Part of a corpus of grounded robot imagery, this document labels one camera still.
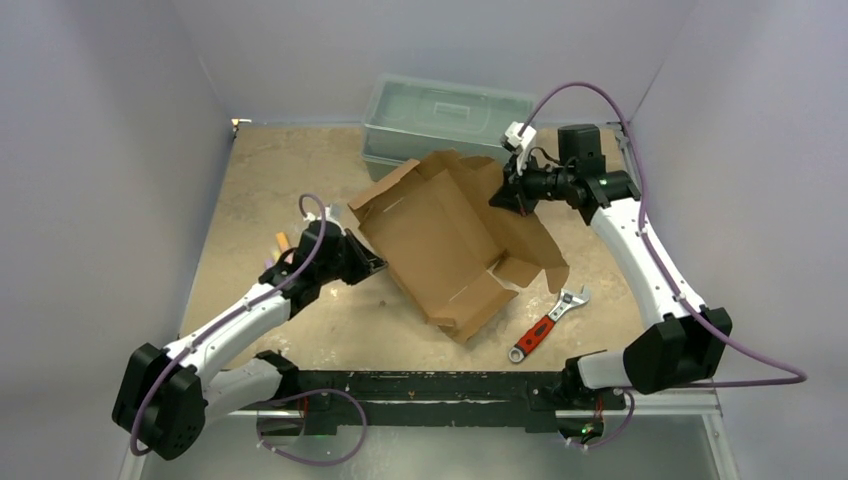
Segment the wooden table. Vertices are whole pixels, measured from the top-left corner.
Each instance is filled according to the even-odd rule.
[[[608,169],[621,168],[614,135],[602,133]],[[542,131],[538,138],[556,153],[555,131]],[[359,155],[361,145],[357,128],[240,129],[182,334],[211,320],[256,282],[277,232],[297,242],[305,226],[296,204],[301,193],[342,205],[343,223],[356,231],[346,204],[372,184]],[[520,365],[510,363],[507,352],[555,301],[544,274],[466,345],[425,324],[387,272],[355,287],[330,284],[316,302],[255,342],[233,365],[273,349],[305,369],[559,370],[569,357],[626,346],[641,333],[641,322],[606,246],[564,202],[541,202],[536,211],[571,265],[566,287],[587,284],[593,296],[588,305],[569,312]]]

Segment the open cardboard box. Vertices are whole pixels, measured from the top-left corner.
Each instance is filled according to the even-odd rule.
[[[526,287],[545,270],[551,293],[568,278],[535,214],[489,206],[502,181],[492,158],[435,152],[407,161],[348,204],[401,289],[459,343],[518,295],[495,277]]]

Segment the clear plastic bin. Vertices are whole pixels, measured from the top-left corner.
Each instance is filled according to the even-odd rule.
[[[509,152],[500,138],[510,123],[527,118],[535,101],[527,94],[383,75],[363,120],[362,155],[372,178],[383,167],[451,148],[506,163]]]

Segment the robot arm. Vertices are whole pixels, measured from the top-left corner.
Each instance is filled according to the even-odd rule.
[[[643,394],[711,378],[724,351],[724,343],[701,327],[680,304],[648,251],[641,235],[653,239],[657,256],[680,282],[681,295],[722,333],[732,323],[723,308],[710,309],[674,266],[665,248],[645,221],[639,230],[641,195],[627,172],[606,172],[600,131],[594,125],[574,125],[558,131],[556,168],[541,168],[526,151],[534,131],[517,139],[514,124],[503,143],[514,153],[504,167],[504,183],[489,201],[521,215],[533,212],[539,200],[565,200],[604,241],[624,274],[645,328],[623,351],[598,352],[566,362],[562,392],[566,396],[590,395],[608,387],[633,387]]]
[[[285,383],[293,376],[287,373],[296,367],[272,352],[263,352],[238,369],[221,369],[264,333],[315,301],[322,285],[334,280],[355,285],[386,267],[341,227],[334,207],[325,211],[324,236],[314,258],[302,267],[321,229],[314,218],[307,217],[311,221],[291,252],[291,263],[289,252],[281,255],[239,301],[195,332],[161,349],[145,344],[132,354],[112,410],[115,423],[132,432],[143,399],[155,390],[141,417],[138,438],[170,460],[185,452],[209,422],[289,391]],[[257,302],[260,297],[265,300]]]

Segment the container lid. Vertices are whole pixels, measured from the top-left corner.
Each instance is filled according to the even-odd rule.
[[[392,165],[392,166],[395,166],[395,167],[402,164],[402,163],[405,163],[407,160],[409,160],[408,158],[407,159],[400,159],[400,158],[395,158],[395,157],[386,157],[386,156],[377,155],[374,152],[372,152],[368,148],[367,145],[366,145],[365,149],[362,150],[361,155],[362,155],[362,158],[366,162],[381,163],[383,165]]]
[[[497,145],[535,104],[527,94],[384,75],[364,120],[368,128]]]

